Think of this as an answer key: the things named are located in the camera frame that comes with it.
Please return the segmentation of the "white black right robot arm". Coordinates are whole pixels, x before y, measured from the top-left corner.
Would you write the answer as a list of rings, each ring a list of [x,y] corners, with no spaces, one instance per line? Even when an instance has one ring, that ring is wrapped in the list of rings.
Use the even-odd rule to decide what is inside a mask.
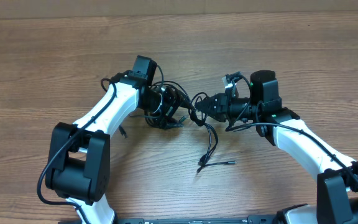
[[[282,105],[275,72],[260,70],[246,80],[250,95],[241,98],[241,72],[223,77],[225,91],[197,97],[195,108],[227,131],[254,127],[259,136],[289,154],[317,184],[316,205],[294,205],[248,223],[358,223],[358,161],[340,153],[312,132],[292,110]]]

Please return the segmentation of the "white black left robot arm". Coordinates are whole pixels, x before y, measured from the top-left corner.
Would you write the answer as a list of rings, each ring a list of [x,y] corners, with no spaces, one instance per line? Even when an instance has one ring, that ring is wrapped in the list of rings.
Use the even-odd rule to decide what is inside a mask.
[[[53,131],[48,163],[38,184],[45,184],[79,215],[78,223],[114,223],[115,213],[105,196],[110,177],[110,139],[137,108],[160,129],[182,126],[173,119],[179,107],[190,109],[186,95],[162,80],[152,83],[159,68],[151,58],[137,56],[132,69],[108,79],[102,99],[72,124],[58,123]]]

